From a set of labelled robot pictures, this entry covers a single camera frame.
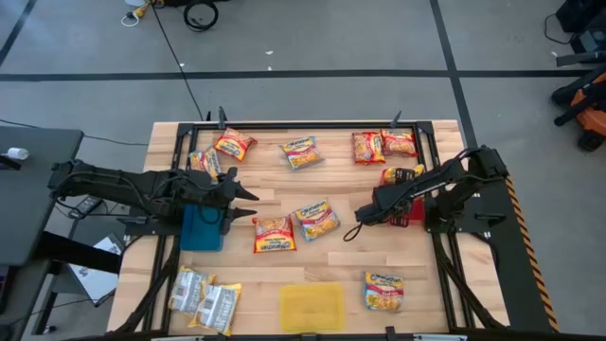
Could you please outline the black power adapter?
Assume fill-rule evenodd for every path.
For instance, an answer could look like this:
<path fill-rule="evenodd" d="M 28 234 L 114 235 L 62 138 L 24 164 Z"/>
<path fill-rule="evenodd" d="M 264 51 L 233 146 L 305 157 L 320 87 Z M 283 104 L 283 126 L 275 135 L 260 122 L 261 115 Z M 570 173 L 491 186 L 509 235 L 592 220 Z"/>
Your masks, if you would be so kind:
<path fill-rule="evenodd" d="M 95 196 L 87 196 L 74 208 L 71 208 L 67 216 L 71 219 L 82 219 L 93 212 L 101 203 L 102 200 L 100 198 Z"/>

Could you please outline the black desk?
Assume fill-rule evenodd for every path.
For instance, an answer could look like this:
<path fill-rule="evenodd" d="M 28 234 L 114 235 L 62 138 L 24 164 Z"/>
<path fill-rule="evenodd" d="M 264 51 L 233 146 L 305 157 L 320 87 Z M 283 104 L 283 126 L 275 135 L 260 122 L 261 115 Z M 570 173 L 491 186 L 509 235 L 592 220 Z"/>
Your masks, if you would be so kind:
<path fill-rule="evenodd" d="M 51 167 L 74 158 L 83 132 L 0 126 L 0 155 L 11 148 L 29 157 L 19 170 L 0 170 L 0 265 L 28 262 L 53 207 L 47 184 Z"/>

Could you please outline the blue plastic bin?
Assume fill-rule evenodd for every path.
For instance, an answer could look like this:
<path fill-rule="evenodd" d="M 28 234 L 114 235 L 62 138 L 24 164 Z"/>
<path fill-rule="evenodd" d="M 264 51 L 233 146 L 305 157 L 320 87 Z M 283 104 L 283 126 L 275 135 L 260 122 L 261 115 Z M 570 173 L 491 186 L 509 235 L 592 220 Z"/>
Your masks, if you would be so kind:
<path fill-rule="evenodd" d="M 186 205 L 180 248 L 188 252 L 220 252 L 223 250 L 221 227 L 223 216 L 213 206 Z"/>

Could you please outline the red Maruchan ramen noodle pack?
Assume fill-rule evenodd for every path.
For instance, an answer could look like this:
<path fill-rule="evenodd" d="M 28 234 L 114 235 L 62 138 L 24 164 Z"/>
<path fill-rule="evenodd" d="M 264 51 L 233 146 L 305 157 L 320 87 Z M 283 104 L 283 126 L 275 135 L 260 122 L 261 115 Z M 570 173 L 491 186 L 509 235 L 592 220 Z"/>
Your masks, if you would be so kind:
<path fill-rule="evenodd" d="M 226 128 L 214 145 L 216 151 L 243 161 L 248 151 L 257 143 L 255 138 L 238 130 Z"/>
<path fill-rule="evenodd" d="M 410 133 L 381 130 L 384 154 L 399 153 L 407 156 L 417 156 L 417 147 L 414 136 Z"/>
<path fill-rule="evenodd" d="M 255 228 L 254 252 L 295 251 L 293 222 L 289 216 L 253 218 Z"/>
<path fill-rule="evenodd" d="M 356 164 L 384 164 L 383 137 L 377 132 L 352 134 L 353 158 Z"/>

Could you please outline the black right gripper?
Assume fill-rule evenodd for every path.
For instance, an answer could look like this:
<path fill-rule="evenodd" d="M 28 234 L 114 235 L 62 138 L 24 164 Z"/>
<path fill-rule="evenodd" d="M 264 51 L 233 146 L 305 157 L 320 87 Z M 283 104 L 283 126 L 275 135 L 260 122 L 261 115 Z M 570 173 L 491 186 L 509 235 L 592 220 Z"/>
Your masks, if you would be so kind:
<path fill-rule="evenodd" d="M 357 221 L 363 225 L 375 225 L 407 214 L 412 206 L 412 193 L 412 186 L 406 184 L 374 188 L 373 204 L 362 206 L 355 211 Z"/>

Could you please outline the white paper sheet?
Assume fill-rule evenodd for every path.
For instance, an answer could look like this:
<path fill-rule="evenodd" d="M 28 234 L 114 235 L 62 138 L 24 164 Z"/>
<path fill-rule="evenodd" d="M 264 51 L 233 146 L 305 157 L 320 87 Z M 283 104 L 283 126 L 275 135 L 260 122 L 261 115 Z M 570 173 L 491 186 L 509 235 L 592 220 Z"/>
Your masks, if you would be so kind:
<path fill-rule="evenodd" d="M 120 256 L 122 254 L 123 243 L 114 233 L 110 233 L 94 244 L 94 247 Z M 118 274 L 115 273 L 91 269 L 76 264 L 69 264 L 68 268 L 82 287 L 84 293 L 96 306 L 112 294 L 118 284 Z"/>

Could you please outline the orange and black machine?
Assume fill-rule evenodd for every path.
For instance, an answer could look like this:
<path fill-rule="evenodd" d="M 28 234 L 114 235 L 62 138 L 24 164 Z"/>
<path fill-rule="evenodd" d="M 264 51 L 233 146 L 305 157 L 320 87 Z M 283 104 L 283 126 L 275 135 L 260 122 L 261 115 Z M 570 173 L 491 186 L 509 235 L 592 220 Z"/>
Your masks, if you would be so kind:
<path fill-rule="evenodd" d="M 551 100 L 564 109 L 554 119 L 556 126 L 573 120 L 580 124 L 581 150 L 594 152 L 606 142 L 606 64 L 557 89 Z"/>

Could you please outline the yellow noodle packet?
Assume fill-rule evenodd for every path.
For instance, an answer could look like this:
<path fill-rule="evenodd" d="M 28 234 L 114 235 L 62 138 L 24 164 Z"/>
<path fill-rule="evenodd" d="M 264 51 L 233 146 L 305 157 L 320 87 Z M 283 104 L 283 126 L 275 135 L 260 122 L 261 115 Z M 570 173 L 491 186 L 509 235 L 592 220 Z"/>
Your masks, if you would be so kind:
<path fill-rule="evenodd" d="M 364 272 L 364 304 L 370 311 L 398 312 L 403 302 L 403 278 Z"/>

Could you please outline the black equipment case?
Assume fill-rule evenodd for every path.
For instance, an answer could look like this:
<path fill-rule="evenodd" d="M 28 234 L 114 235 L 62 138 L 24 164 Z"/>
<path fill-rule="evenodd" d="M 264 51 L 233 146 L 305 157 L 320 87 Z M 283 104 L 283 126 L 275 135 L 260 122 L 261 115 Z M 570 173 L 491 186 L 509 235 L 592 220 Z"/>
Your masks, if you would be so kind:
<path fill-rule="evenodd" d="M 606 50 L 606 0 L 565 0 L 556 18 L 575 53 Z"/>

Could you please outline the red plastic bin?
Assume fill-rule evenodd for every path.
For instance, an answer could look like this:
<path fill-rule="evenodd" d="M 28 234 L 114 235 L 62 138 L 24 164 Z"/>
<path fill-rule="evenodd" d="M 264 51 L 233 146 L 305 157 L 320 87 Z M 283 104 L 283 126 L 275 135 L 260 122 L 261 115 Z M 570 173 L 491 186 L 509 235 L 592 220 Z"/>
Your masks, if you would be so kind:
<path fill-rule="evenodd" d="M 424 220 L 424 200 L 416 198 L 407 212 L 393 216 L 389 222 L 394 226 L 407 227 L 411 222 L 423 223 Z"/>

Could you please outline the black aluminium table frame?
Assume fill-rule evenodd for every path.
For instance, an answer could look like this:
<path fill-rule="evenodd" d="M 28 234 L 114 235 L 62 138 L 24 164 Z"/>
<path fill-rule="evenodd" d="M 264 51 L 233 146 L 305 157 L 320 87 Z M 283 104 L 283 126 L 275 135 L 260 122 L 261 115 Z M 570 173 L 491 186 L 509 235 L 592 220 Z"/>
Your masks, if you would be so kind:
<path fill-rule="evenodd" d="M 345 121 L 303 123 L 254 122 L 253 129 L 234 129 L 258 142 L 238 162 L 220 154 L 223 169 L 238 167 L 243 186 L 259 201 L 236 200 L 235 206 L 254 209 L 260 218 L 285 216 L 303 206 L 328 198 L 342 225 L 313 242 L 305 242 L 298 226 L 295 251 L 253 252 L 251 217 L 232 224 L 220 252 L 182 253 L 179 265 L 217 275 L 220 284 L 240 283 L 241 298 L 232 325 L 232 336 L 253 335 L 269 339 L 286 333 L 280 321 L 280 291 L 288 285 L 340 284 L 345 324 L 329 333 L 379 333 L 393 326 L 396 332 L 446 332 L 448 324 L 440 287 L 432 237 L 423 226 L 365 226 L 352 242 L 343 236 L 356 225 L 354 210 L 371 202 L 372 188 L 386 167 L 411 168 L 418 158 L 391 155 L 384 165 L 353 161 L 352 133 L 379 131 L 372 123 Z M 321 154 L 319 165 L 291 171 L 279 145 L 300 137 L 315 136 Z M 491 315 L 510 325 L 490 247 L 474 236 L 457 234 L 460 257 L 468 285 Z M 122 325 L 150 285 L 155 236 L 143 237 L 126 253 L 107 331 Z M 369 311 L 363 300 L 363 272 L 393 274 L 403 278 L 404 298 L 398 313 Z"/>

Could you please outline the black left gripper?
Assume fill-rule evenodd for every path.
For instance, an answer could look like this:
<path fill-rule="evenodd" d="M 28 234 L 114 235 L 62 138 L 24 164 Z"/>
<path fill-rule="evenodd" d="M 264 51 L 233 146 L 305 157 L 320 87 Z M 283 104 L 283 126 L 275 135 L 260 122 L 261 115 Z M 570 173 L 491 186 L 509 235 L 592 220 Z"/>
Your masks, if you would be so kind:
<path fill-rule="evenodd" d="M 212 178 L 207 172 L 201 170 L 186 170 L 185 180 L 182 186 L 182 202 L 184 204 L 196 205 L 199 208 L 210 207 L 219 210 L 219 231 L 225 236 L 230 229 L 230 218 L 228 211 L 231 202 L 236 198 L 258 201 L 259 197 L 245 189 L 240 182 L 235 182 L 237 169 L 231 167 L 227 173 L 220 173 L 218 182 L 212 183 Z M 236 220 L 241 217 L 255 215 L 252 209 L 234 207 L 230 209 L 230 217 Z"/>

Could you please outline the black platform with hazard stripe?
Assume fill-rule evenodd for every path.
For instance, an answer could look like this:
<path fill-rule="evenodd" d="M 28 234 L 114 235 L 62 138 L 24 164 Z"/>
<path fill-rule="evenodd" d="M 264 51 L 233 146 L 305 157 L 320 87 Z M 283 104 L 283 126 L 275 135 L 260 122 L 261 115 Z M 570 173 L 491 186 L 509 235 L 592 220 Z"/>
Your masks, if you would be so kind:
<path fill-rule="evenodd" d="M 497 277 L 510 327 L 524 332 L 558 332 L 558 321 L 511 177 L 482 188 L 479 198 L 485 211 L 505 216 L 490 228 L 490 240 L 498 257 Z"/>

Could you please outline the yellow power plug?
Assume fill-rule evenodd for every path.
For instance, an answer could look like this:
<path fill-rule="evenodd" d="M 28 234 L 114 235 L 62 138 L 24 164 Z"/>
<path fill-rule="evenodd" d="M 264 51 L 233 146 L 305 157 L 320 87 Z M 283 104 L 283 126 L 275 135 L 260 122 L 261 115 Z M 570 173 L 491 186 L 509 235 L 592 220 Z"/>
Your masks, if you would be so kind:
<path fill-rule="evenodd" d="M 153 3 L 155 5 L 157 5 L 159 8 L 162 8 L 165 5 L 165 0 L 153 0 Z M 134 13 L 137 16 L 142 17 L 146 13 L 146 11 L 147 11 L 147 9 L 148 9 L 149 6 L 150 6 L 150 3 L 145 3 L 143 6 L 138 7 L 137 9 L 135 9 Z"/>

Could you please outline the translucent yellow plastic bin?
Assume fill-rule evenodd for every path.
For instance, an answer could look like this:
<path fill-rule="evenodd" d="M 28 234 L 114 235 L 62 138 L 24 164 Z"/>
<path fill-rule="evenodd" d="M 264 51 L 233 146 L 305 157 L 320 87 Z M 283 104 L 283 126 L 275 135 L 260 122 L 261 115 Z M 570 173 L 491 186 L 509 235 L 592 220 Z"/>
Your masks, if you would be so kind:
<path fill-rule="evenodd" d="M 338 283 L 284 286 L 279 316 L 285 332 L 339 332 L 346 320 L 343 288 Z"/>

